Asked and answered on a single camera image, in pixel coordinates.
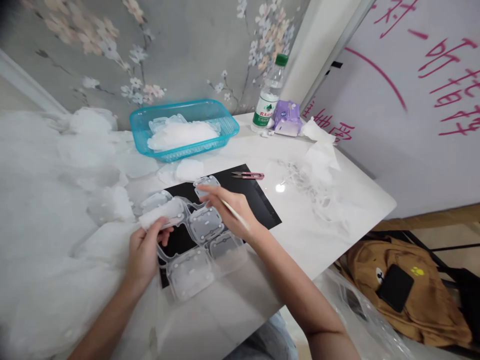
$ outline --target teal plastic basket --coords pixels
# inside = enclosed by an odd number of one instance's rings
[[[167,151],[155,152],[147,145],[147,140],[153,135],[149,127],[149,121],[161,117],[169,118],[176,114],[182,114],[188,122],[208,121],[209,123],[218,123],[221,129],[220,136]],[[144,107],[131,113],[130,125],[138,152],[164,163],[172,163],[196,154],[222,148],[240,130],[238,122],[230,115],[225,106],[212,99]]]

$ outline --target thread snips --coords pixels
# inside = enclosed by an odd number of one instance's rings
[[[233,171],[231,173],[232,178],[237,179],[247,179],[247,180],[262,180],[265,175],[261,172],[243,172],[243,171]]]

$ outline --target brown backpack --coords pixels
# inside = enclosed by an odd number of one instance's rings
[[[380,299],[376,291],[383,274],[396,264],[414,279],[401,313]],[[472,333],[457,308],[429,253],[389,237],[388,241],[359,241],[342,259],[342,275],[364,294],[394,329],[430,346],[466,345]]]

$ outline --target hand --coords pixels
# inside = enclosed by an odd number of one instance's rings
[[[206,205],[207,208],[211,208],[212,206],[215,207],[228,229],[247,243],[253,241],[255,235],[266,230],[266,228],[255,218],[245,195],[230,192],[220,186],[198,185],[198,189],[209,193],[208,195],[201,197],[200,201],[208,201],[209,203]],[[240,221],[233,216],[220,199],[226,201],[242,218],[245,219],[247,224],[250,225],[250,231],[248,231]]]
[[[128,265],[124,282],[139,296],[143,294],[159,270],[157,243],[167,246],[173,227],[160,230],[169,220],[160,217],[148,232],[139,228],[130,236]]]

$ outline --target green bottle cap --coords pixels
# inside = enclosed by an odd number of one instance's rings
[[[278,66],[285,66],[289,62],[289,57],[285,54],[278,54],[276,56],[275,64]]]

